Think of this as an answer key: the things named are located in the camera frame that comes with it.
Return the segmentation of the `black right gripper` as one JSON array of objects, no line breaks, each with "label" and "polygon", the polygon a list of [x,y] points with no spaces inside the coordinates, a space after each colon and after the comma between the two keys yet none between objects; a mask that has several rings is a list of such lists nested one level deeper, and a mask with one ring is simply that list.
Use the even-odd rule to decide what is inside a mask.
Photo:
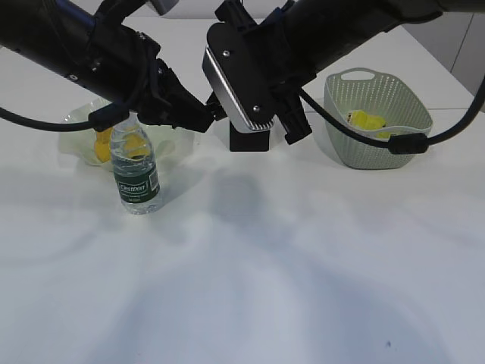
[{"label": "black right gripper", "polygon": [[299,91],[316,76],[312,67],[296,57],[284,32],[283,15],[292,5],[288,1],[274,9],[260,24],[240,1],[224,1],[215,11],[218,23],[229,24],[242,34],[275,102],[274,123],[282,124],[288,144],[311,134]]}]

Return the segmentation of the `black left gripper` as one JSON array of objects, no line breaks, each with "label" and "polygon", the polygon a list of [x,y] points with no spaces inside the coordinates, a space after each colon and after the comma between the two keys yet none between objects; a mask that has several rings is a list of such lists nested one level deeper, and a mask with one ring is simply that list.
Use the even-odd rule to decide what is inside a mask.
[{"label": "black left gripper", "polygon": [[143,123],[205,133],[212,113],[156,59],[159,44],[128,27],[96,26],[86,46],[86,88]]}]

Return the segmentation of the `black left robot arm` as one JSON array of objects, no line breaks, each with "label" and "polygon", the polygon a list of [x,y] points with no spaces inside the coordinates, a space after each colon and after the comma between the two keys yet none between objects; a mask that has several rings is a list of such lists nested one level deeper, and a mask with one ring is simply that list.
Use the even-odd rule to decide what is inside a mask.
[{"label": "black left robot arm", "polygon": [[164,15],[175,1],[103,1],[90,14],[71,1],[3,1],[1,45],[108,100],[86,121],[56,124],[1,110],[2,119],[35,130],[105,131],[135,113],[145,125],[208,130],[214,116],[158,57],[160,45],[123,24],[148,5]]}]

